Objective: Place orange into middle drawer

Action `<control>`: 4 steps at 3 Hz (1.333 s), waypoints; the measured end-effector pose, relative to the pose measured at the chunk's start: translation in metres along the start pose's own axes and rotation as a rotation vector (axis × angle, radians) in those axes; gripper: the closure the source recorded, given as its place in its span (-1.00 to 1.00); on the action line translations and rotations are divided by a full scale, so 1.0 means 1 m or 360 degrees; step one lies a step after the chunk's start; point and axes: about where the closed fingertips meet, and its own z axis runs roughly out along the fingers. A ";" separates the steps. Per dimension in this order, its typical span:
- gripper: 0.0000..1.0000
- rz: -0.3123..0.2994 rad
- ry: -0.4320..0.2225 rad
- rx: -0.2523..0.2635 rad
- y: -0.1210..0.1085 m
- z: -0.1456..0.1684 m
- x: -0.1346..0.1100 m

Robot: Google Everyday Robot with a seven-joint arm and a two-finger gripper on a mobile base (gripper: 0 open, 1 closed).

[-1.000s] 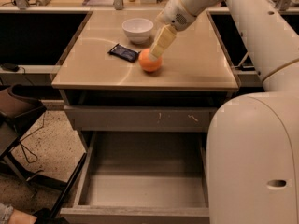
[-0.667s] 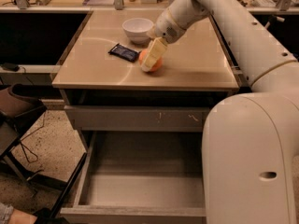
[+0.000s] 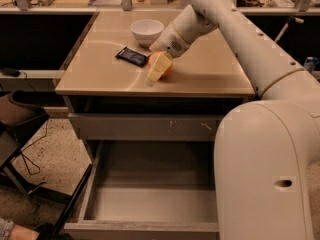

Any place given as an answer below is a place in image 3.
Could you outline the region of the person's forearm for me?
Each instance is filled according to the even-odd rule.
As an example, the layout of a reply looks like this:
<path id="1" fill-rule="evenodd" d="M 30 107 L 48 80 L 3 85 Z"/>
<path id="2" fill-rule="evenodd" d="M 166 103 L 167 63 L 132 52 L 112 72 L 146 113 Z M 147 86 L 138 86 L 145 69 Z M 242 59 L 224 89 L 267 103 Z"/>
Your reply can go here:
<path id="1" fill-rule="evenodd" d="M 0 240 L 37 240 L 38 236 L 37 231 L 0 218 Z"/>

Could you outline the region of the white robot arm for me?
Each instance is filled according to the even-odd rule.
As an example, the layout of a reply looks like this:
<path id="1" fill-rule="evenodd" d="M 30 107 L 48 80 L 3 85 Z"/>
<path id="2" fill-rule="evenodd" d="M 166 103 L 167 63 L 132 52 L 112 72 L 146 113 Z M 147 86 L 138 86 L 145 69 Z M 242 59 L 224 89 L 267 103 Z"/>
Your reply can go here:
<path id="1" fill-rule="evenodd" d="M 154 85 L 200 36 L 218 29 L 257 101 L 231 110 L 214 147 L 220 240 L 314 240 L 307 169 L 320 158 L 320 86 L 233 0 L 191 0 L 152 44 Z"/>

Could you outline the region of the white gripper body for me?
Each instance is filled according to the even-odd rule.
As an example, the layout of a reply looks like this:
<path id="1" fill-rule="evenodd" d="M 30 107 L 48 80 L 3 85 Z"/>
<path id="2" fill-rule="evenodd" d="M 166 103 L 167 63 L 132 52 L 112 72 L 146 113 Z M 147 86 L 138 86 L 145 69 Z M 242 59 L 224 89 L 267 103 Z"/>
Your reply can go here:
<path id="1" fill-rule="evenodd" d="M 168 52 L 171 57 L 182 56 L 192 44 L 192 33 L 188 29 L 179 28 L 174 22 L 170 23 L 153 43 L 158 44 L 159 52 Z"/>

